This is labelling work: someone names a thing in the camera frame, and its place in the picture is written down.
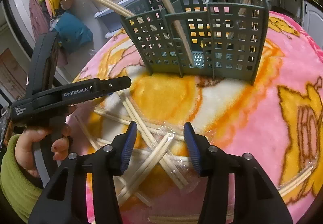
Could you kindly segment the green sleeve left forearm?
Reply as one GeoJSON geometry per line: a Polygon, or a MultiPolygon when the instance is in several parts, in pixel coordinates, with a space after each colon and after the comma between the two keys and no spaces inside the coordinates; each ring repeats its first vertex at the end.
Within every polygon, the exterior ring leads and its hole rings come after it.
{"type": "Polygon", "coordinates": [[[1,164],[1,190],[9,205],[23,223],[29,216],[42,193],[21,171],[16,158],[15,147],[20,135],[11,137],[1,164]]]}

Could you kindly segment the left hand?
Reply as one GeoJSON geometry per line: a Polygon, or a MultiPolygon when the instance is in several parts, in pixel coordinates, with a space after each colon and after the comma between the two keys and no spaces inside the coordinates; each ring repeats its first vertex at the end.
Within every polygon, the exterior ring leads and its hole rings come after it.
{"type": "MultiPolygon", "coordinates": [[[[72,129],[64,124],[60,130],[59,138],[49,146],[50,158],[53,161],[63,161],[68,156],[72,129]]],[[[52,133],[49,127],[31,126],[27,127],[19,136],[14,150],[14,155],[21,171],[32,178],[39,178],[36,168],[35,153],[41,147],[41,141],[52,133]]]]}

